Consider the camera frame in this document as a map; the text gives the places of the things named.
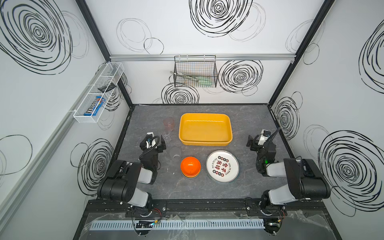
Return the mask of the red text white plate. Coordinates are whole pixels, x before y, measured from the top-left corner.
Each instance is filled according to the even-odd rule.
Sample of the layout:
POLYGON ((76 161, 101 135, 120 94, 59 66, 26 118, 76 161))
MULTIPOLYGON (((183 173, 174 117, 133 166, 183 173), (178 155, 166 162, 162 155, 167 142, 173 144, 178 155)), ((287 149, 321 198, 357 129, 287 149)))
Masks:
POLYGON ((212 152, 206 161, 207 173, 218 183, 233 182, 240 172, 240 165, 236 157, 224 150, 212 152))

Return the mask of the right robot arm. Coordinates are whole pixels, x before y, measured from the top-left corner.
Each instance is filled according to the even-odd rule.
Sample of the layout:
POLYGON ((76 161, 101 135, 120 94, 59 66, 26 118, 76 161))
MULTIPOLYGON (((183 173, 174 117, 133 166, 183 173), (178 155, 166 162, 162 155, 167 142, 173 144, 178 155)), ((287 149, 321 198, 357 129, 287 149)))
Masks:
POLYGON ((322 200, 331 196, 331 187, 312 159, 285 158, 276 161, 273 143, 279 129, 268 130, 252 137, 248 136, 247 147, 257 153, 256 169, 264 177, 286 178, 287 184, 277 189, 264 191, 259 206, 264 215, 270 216, 275 206, 301 200, 322 200))

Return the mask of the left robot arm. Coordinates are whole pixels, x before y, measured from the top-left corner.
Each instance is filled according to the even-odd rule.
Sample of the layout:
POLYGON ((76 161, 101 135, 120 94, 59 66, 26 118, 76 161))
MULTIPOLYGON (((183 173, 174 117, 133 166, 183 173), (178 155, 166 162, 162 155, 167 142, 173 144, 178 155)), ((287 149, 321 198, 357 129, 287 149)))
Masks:
POLYGON ((114 161, 98 186, 98 199, 147 210, 153 208, 152 195, 138 189, 137 184, 152 185, 156 181, 161 168, 159 154, 166 150, 166 142, 162 135, 149 132, 140 142, 140 148, 143 152, 137 162, 114 161))

